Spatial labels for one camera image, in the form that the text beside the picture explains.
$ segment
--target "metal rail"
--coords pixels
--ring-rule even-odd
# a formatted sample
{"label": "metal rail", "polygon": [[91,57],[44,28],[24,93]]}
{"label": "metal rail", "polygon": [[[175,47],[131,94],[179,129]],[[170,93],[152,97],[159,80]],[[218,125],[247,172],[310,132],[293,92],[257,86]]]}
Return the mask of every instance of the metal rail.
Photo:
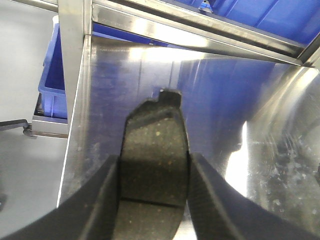
{"label": "metal rail", "polygon": [[58,0],[11,0],[13,2],[30,5],[51,12],[58,12]]}

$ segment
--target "metal edge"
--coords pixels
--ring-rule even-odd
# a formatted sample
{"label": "metal edge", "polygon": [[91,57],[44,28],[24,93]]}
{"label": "metal edge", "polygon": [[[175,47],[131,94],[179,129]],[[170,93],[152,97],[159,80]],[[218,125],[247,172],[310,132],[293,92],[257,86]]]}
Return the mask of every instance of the metal edge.
{"label": "metal edge", "polygon": [[154,40],[205,53],[301,65],[295,58],[220,36],[111,1],[93,2],[93,21]]}
{"label": "metal edge", "polygon": [[91,0],[58,0],[68,126],[71,126],[76,89],[84,46],[91,33]]}
{"label": "metal edge", "polygon": [[[123,6],[191,26],[206,32],[224,36],[243,43],[264,48],[276,53],[296,58],[305,45],[266,31],[262,31],[211,13],[195,12],[189,7],[173,0],[111,0]],[[108,1],[93,0],[93,3],[108,6]]]}
{"label": "metal edge", "polygon": [[[79,156],[77,159],[70,159],[70,156],[68,155],[69,151],[71,151],[72,143],[79,143],[85,141],[84,137],[81,136],[81,133],[85,132],[87,129],[87,122],[84,121],[83,115],[86,114],[88,111],[88,104],[82,104],[82,102],[77,101],[78,93],[80,93],[81,97],[84,99],[89,99],[90,95],[88,92],[90,92],[90,81],[91,78],[91,71],[90,71],[90,62],[91,62],[91,41],[92,36],[91,35],[85,35],[84,41],[83,41],[83,50],[82,50],[82,57],[81,57],[81,66],[80,66],[80,72],[79,77],[77,81],[76,91],[75,91],[75,100],[74,105],[72,109],[72,116],[70,118],[70,127],[69,127],[69,136],[66,144],[66,151],[65,156],[63,160],[63,167],[61,172],[61,179],[60,179],[60,185],[59,185],[59,192],[56,200],[56,207],[58,208],[59,205],[64,202],[66,199],[68,199],[70,192],[69,192],[69,183],[65,183],[65,181],[68,181],[68,179],[65,179],[65,171],[66,171],[66,163],[67,161],[73,161],[69,163],[71,166],[76,166],[78,163],[78,160],[83,160],[83,156]],[[81,119],[80,122],[77,122],[77,125],[74,125],[74,119]]]}
{"label": "metal edge", "polygon": [[311,67],[319,64],[320,67],[320,33],[314,38],[312,43],[299,55],[299,60],[304,66]]}
{"label": "metal edge", "polygon": [[39,9],[48,10],[54,13],[58,12],[57,0],[11,0],[11,1],[33,6]]}

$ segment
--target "blue container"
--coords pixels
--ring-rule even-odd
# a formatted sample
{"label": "blue container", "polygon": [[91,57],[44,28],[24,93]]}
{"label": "blue container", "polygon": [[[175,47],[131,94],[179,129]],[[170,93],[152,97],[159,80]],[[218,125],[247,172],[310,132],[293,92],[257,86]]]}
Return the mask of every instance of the blue container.
{"label": "blue container", "polygon": [[44,116],[66,119],[67,102],[59,24],[54,25],[52,38],[43,61],[43,72],[38,90],[41,93]]}
{"label": "blue container", "polygon": [[309,44],[320,32],[320,0],[209,0],[228,19]]}
{"label": "blue container", "polygon": [[[99,24],[93,25],[92,34],[94,36],[109,39],[168,47],[167,43],[155,41]],[[41,104],[44,112],[43,115],[51,118],[66,119],[68,117],[68,112],[64,83],[61,38],[58,23],[54,25],[52,38],[49,42],[45,59],[43,61],[43,67],[42,76],[38,86],[38,90],[41,93]]]}

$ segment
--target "stainless steel surface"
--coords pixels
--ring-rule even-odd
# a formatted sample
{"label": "stainless steel surface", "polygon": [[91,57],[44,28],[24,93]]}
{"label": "stainless steel surface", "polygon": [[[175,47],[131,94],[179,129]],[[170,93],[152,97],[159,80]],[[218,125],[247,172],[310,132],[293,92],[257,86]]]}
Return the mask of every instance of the stainless steel surface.
{"label": "stainless steel surface", "polygon": [[89,107],[91,98],[91,36],[84,37],[79,81],[76,87],[74,110],[71,117],[67,149],[64,156],[56,207],[74,194],[99,169],[109,155],[103,153],[100,142],[86,146],[90,132]]}
{"label": "stainless steel surface", "polygon": [[[128,78],[130,78],[130,74],[133,74],[133,78],[137,77],[135,71],[139,69],[141,58],[143,61],[151,60],[152,69],[158,61],[160,63],[165,62],[161,68],[161,76],[159,76],[159,78],[160,81],[163,82],[171,77],[170,83],[173,88],[176,88],[178,84],[177,80],[181,61],[215,56],[210,53],[174,48],[153,48],[149,45],[130,42],[125,43],[123,41],[102,39],[99,37],[92,37],[92,41],[93,40],[94,42],[91,43],[91,36],[85,36],[74,112],[71,119],[71,128],[64,159],[57,206],[74,194],[92,174],[99,169],[109,155],[120,154],[120,149],[116,147],[112,151],[109,150],[114,144],[119,147],[119,141],[122,141],[122,137],[119,138],[119,135],[123,134],[124,119],[121,120],[123,125],[116,126],[117,129],[114,129],[114,131],[118,131],[116,131],[117,135],[114,136],[115,139],[113,140],[112,136],[108,134],[108,128],[110,126],[107,125],[105,119],[108,118],[110,120],[110,117],[112,117],[108,114],[111,95],[108,94],[108,90],[103,90],[108,87],[108,83],[106,83],[105,86],[102,85],[102,89],[97,89],[95,86],[98,84],[97,80],[99,75],[105,76],[106,78],[108,77],[108,72],[105,72],[103,69],[97,69],[97,66],[104,65],[106,64],[105,62],[109,63],[110,60],[115,64],[119,61],[117,58],[112,58],[112,55],[109,56],[110,54],[108,54],[108,52],[115,52],[115,55],[117,55],[117,53],[124,53],[125,58],[120,58],[122,61],[131,58],[128,60],[133,61],[134,65],[132,69],[129,68],[127,70]],[[150,51],[145,58],[143,57],[144,51],[148,49],[150,49]],[[153,56],[153,49],[155,49],[154,53],[158,56],[157,59]],[[217,55],[216,58],[224,59],[226,57]],[[95,77],[91,76],[92,68],[95,70]],[[143,80],[147,78],[149,74],[150,72],[147,71],[146,74],[141,75],[140,78]],[[136,94],[135,89],[130,93],[132,96]],[[143,98],[141,97],[142,96],[135,97],[134,102],[137,102],[137,99],[142,100]],[[123,116],[123,113],[124,111],[127,112],[130,107],[125,107],[123,110],[122,108],[123,106],[120,106],[120,116],[113,113],[115,115],[112,121],[117,121],[119,117],[126,117]]]}
{"label": "stainless steel surface", "polygon": [[90,0],[58,0],[68,125],[72,118],[84,35],[91,31]]}
{"label": "stainless steel surface", "polygon": [[68,138],[68,121],[61,118],[33,115],[32,131],[36,136]]}
{"label": "stainless steel surface", "polygon": [[51,12],[58,12],[57,0],[11,0],[13,2],[30,5],[39,9],[45,9]]}
{"label": "stainless steel surface", "polygon": [[[0,121],[32,120],[56,13],[0,1]],[[55,208],[67,140],[0,132],[0,238]]]}
{"label": "stainless steel surface", "polygon": [[292,66],[275,77],[220,171],[247,198],[318,236],[319,93],[317,69]]}
{"label": "stainless steel surface", "polygon": [[182,221],[173,240],[197,240],[188,205],[186,205]]}
{"label": "stainless steel surface", "polygon": [[304,63],[304,66],[307,67],[317,64],[320,65],[320,33],[298,58]]}
{"label": "stainless steel surface", "polygon": [[301,61],[293,57],[111,1],[94,1],[92,17],[93,21],[109,27],[192,50],[294,65],[301,64]]}
{"label": "stainless steel surface", "polygon": [[[93,2],[102,6],[107,4],[105,0]],[[305,48],[303,44],[275,34],[212,13],[200,13],[198,9],[174,0],[114,0],[112,2],[294,58]]]}
{"label": "stainless steel surface", "polygon": [[[298,141],[310,125],[305,109],[314,119],[318,116],[318,95],[307,91],[318,89],[316,69],[98,37],[92,37],[90,45],[90,36],[85,42],[58,204],[77,191],[108,156],[119,155],[126,116],[138,103],[155,97],[160,88],[179,89],[190,152],[202,153],[234,188],[263,208],[317,233],[320,228],[314,217],[320,213],[320,189],[312,171],[319,163],[311,161],[302,185],[288,185],[290,178],[304,178],[292,171],[299,166],[295,163],[288,165],[293,175],[280,182],[287,188],[268,182],[280,172],[276,167],[282,163],[277,163],[275,154],[280,156],[282,150],[274,146],[288,135],[283,130],[296,126],[292,129],[300,132],[291,135]],[[301,105],[303,96],[309,96],[312,107]],[[302,149],[318,159],[318,145],[311,152],[307,147],[318,136],[312,132]],[[284,155],[290,156],[291,149]],[[277,194],[288,196],[284,212],[277,208],[283,204],[283,198],[275,198]]]}

